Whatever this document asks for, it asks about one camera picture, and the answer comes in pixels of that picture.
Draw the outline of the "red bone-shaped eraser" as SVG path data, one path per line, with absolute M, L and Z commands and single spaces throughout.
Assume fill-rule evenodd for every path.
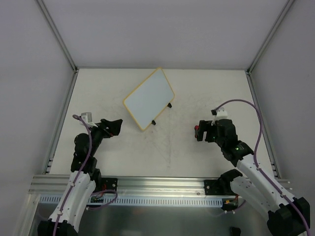
M 199 133 L 199 126 L 198 125 L 196 125 L 194 127 L 194 133 L 195 133 L 194 137 L 198 140 L 198 133 Z

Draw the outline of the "yellow framed whiteboard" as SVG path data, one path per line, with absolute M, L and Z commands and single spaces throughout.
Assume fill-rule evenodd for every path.
M 174 98 L 175 93 L 165 72 L 158 67 L 123 100 L 123 105 L 144 131 Z

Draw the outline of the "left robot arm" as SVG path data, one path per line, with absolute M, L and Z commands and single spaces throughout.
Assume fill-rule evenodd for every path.
M 96 167 L 95 153 L 104 139 L 118 136 L 122 119 L 108 121 L 101 119 L 99 123 L 88 123 L 83 116 L 73 115 L 86 128 L 74 139 L 74 154 L 71 163 L 71 174 L 66 189 L 57 207 L 47 220 L 40 221 L 37 233 L 40 236 L 76 236 L 88 201 L 92 195 L 102 193 L 114 194 L 115 189 L 105 189 L 100 169 Z

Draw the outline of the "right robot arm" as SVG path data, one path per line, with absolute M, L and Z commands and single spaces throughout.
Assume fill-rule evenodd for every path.
M 197 141 L 216 143 L 234 169 L 227 171 L 205 193 L 238 195 L 264 218 L 273 236 L 310 235 L 310 204 L 296 198 L 274 176 L 266 173 L 255 158 L 254 151 L 238 139 L 229 119 L 200 120 L 195 126 Z

